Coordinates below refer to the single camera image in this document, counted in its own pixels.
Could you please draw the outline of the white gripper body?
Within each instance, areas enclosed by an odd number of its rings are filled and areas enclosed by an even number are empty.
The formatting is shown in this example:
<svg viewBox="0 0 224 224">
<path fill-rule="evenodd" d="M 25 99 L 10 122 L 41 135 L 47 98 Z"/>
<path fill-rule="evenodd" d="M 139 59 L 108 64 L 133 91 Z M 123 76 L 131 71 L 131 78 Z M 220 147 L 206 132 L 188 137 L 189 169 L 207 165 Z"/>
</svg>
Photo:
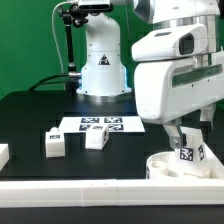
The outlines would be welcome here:
<svg viewBox="0 0 224 224">
<path fill-rule="evenodd" d="M 165 124 L 224 99 L 224 51 L 208 61 L 203 24 L 154 30 L 132 46 L 138 115 Z"/>
</svg>

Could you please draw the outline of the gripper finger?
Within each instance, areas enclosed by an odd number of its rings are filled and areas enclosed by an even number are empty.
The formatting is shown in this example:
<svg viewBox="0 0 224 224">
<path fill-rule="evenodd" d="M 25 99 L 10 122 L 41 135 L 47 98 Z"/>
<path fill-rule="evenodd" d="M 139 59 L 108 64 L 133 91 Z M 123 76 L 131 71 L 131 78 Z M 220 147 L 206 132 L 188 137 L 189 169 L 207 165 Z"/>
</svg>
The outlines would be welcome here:
<svg viewBox="0 0 224 224">
<path fill-rule="evenodd" d="M 169 136 L 170 147 L 173 149 L 181 149 L 186 143 L 186 137 L 181 131 L 181 119 L 174 119 L 163 125 Z"/>
<path fill-rule="evenodd" d="M 213 120 L 216 112 L 214 103 L 204 106 L 200 109 L 200 128 L 211 131 L 213 129 Z"/>
</svg>

